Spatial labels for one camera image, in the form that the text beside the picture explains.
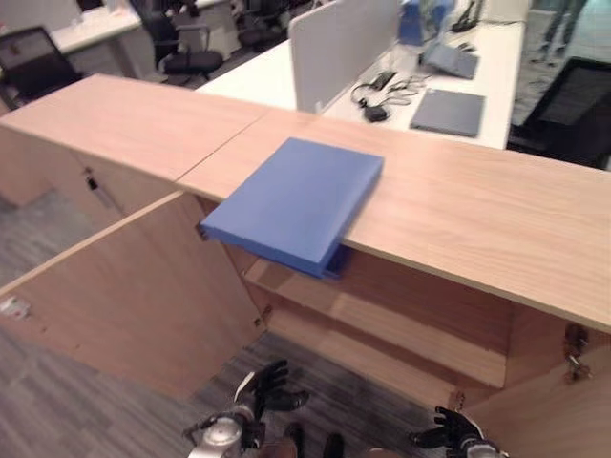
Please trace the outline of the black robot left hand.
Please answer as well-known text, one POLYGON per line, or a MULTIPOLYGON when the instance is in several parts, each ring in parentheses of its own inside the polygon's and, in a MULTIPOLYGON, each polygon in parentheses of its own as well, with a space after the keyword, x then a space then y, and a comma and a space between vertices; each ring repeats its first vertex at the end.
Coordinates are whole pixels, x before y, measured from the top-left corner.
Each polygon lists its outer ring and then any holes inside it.
POLYGON ((251 412, 261 420, 267 411, 289 412, 303 407, 309 400, 305 390, 288 391, 289 369, 287 360, 278 360, 259 371, 249 372, 234 395, 234 404, 251 412))

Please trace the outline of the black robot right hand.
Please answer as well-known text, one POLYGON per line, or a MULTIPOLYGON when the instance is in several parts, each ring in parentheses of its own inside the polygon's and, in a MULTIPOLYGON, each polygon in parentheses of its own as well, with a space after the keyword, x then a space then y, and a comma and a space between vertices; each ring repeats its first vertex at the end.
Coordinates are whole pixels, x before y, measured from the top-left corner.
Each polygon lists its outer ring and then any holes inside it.
POLYGON ((484 439, 481 428, 468 417, 443 406, 434 409, 436 427, 408 435, 410 443, 423 449, 449 448, 463 451, 467 444, 484 439))

